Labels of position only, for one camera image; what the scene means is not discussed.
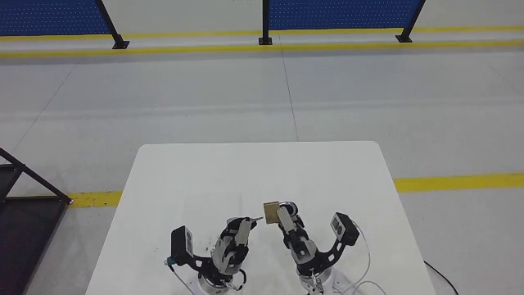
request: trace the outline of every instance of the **small gold object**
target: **small gold object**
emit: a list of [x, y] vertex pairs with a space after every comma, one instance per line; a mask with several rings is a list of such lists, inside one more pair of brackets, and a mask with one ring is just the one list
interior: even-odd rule
[[265, 223], [270, 225], [273, 223], [279, 223], [280, 219], [278, 218], [277, 210], [280, 208], [280, 202], [267, 202], [264, 203], [264, 214], [265, 214]]

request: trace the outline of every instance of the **cable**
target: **cable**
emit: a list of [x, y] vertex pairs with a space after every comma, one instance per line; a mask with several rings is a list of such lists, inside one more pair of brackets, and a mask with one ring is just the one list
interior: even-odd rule
[[364, 239], [364, 244], [366, 245], [366, 250], [368, 251], [368, 267], [366, 268], [366, 271], [364, 271], [364, 274], [362, 275], [362, 277], [360, 277], [359, 280], [357, 280], [356, 283], [352, 284], [351, 286], [349, 286], [348, 288], [346, 288], [345, 290], [343, 290], [341, 293], [342, 294], [345, 294], [347, 291], [349, 291], [350, 289], [352, 289], [353, 287], [355, 287], [356, 285], [358, 285], [362, 280], [364, 280], [364, 277], [368, 274], [368, 271], [369, 271], [369, 267], [371, 266], [371, 252], [369, 251], [369, 246], [368, 246], [368, 241], [366, 240], [366, 236], [364, 235], [364, 232], [362, 231], [362, 229], [359, 227], [359, 225], [357, 225], [356, 222], [354, 221], [351, 221], [353, 222], [353, 225], [355, 225], [355, 227], [357, 228], [357, 230], [360, 232], [360, 234], [362, 235], [362, 238]]
[[353, 291], [353, 293], [351, 295], [355, 295], [357, 293], [357, 291], [359, 290], [360, 286], [362, 286], [363, 284], [374, 284], [375, 286], [378, 287], [378, 289], [382, 290], [384, 295], [387, 295], [386, 291], [384, 289], [382, 289], [382, 287], [380, 287], [379, 284], [377, 284], [377, 283], [375, 283], [374, 281], [371, 281], [371, 280], [366, 280], [366, 281], [363, 281], [362, 283], [358, 284], [357, 287], [355, 287], [355, 290]]
[[186, 283], [183, 282], [183, 280], [180, 278], [180, 276], [179, 276], [179, 275], [174, 271], [173, 266], [168, 265], [168, 267], [169, 267], [169, 269], [170, 269], [171, 271], [173, 271], [174, 275], [177, 276], [178, 280], [180, 280], [180, 282], [181, 282], [184, 286], [186, 286], [187, 290], [188, 290], [192, 295], [195, 295], [195, 292], [193, 292], [193, 291], [189, 288], [189, 286], [188, 286]]
[[455, 292], [455, 295], [459, 295], [459, 292], [457, 292], [457, 289], [455, 288], [455, 286], [453, 286], [453, 284], [442, 274], [440, 273], [437, 269], [435, 269], [433, 267], [433, 265], [427, 263], [426, 261], [424, 261], [424, 263], [426, 263], [427, 266], [429, 266], [433, 271], [435, 271], [440, 277], [442, 277], [445, 281], [448, 282], [448, 284], [451, 286], [451, 288], [453, 289], [453, 291]]

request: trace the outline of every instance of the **white cable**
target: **white cable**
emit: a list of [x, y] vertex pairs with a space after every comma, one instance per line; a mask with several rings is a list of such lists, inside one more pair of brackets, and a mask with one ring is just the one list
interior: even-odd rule
[[368, 251], [368, 267], [366, 268], [366, 271], [364, 271], [364, 274], [362, 275], [362, 277], [360, 277], [359, 280], [357, 280], [356, 283], [352, 284], [351, 286], [349, 286], [348, 288], [344, 289], [341, 293], [342, 294], [345, 294], [347, 291], [349, 291], [350, 289], [352, 289], [353, 287], [357, 286], [362, 280], [364, 280], [364, 277], [368, 274], [368, 271], [369, 271], [369, 267], [371, 266], [371, 252], [369, 251], [369, 246], [368, 246], [368, 241], [366, 240], [366, 236], [364, 235], [364, 232], [362, 231], [362, 229], [359, 227], [359, 225], [357, 225], [356, 222], [354, 221], [351, 221], [353, 222], [353, 225], [355, 225], [355, 227], [357, 228], [357, 230], [360, 232], [360, 234], [362, 235], [362, 238], [364, 239], [364, 244], [366, 245], [366, 250]]
[[355, 295], [357, 293], [357, 291], [359, 290], [360, 286], [362, 286], [363, 284], [374, 284], [375, 286], [378, 287], [378, 289], [382, 290], [384, 295], [387, 295], [386, 292], [384, 291], [384, 289], [382, 289], [382, 287], [380, 287], [379, 284], [377, 284], [377, 283], [375, 283], [374, 281], [371, 281], [371, 280], [366, 280], [366, 281], [363, 281], [362, 283], [358, 284], [357, 287], [355, 287], [355, 290], [353, 291], [353, 293], [351, 295]]
[[178, 280], [180, 280], [180, 282], [181, 282], [184, 286], [186, 286], [187, 290], [188, 290], [192, 295], [195, 295], [195, 292], [193, 292], [193, 291], [189, 288], [189, 286], [188, 286], [186, 283], [184, 283], [184, 281], [182, 280], [182, 278], [180, 278], [180, 276], [176, 273], [176, 271], [175, 271], [174, 269], [172, 269], [171, 271], [173, 271], [174, 275], [177, 276]]

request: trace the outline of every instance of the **post base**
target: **post base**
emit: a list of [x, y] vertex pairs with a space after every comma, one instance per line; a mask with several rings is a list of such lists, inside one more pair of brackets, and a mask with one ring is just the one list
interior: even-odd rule
[[409, 37], [403, 37], [402, 34], [396, 35], [395, 38], [399, 40], [399, 43], [412, 43], [413, 42]]
[[273, 44], [273, 39], [271, 37], [269, 37], [267, 39], [259, 38], [259, 45], [260, 46], [271, 45], [271, 44]]
[[126, 49], [129, 46], [129, 41], [122, 41], [121, 43], [115, 43], [113, 49]]

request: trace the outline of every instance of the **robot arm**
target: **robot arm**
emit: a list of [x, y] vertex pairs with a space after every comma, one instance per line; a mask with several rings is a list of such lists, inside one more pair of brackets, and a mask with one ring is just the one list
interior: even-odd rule
[[284, 235], [284, 244], [291, 250], [291, 256], [296, 263], [299, 275], [312, 276], [322, 274], [334, 266], [340, 259], [346, 246], [355, 245], [359, 231], [349, 218], [342, 213], [335, 213], [331, 227], [337, 239], [331, 250], [321, 252], [313, 240], [305, 232], [304, 223], [298, 216], [298, 208], [294, 202], [280, 202], [276, 209], [276, 216], [271, 220], [278, 223]]
[[230, 284], [233, 276], [241, 271], [245, 283], [246, 275], [241, 269], [242, 262], [249, 252], [249, 233], [260, 219], [262, 218], [229, 219], [215, 249], [211, 251], [211, 257], [197, 256], [193, 253], [192, 233], [183, 225], [171, 233], [171, 256], [166, 260], [166, 265], [189, 265], [199, 276], [220, 287]]

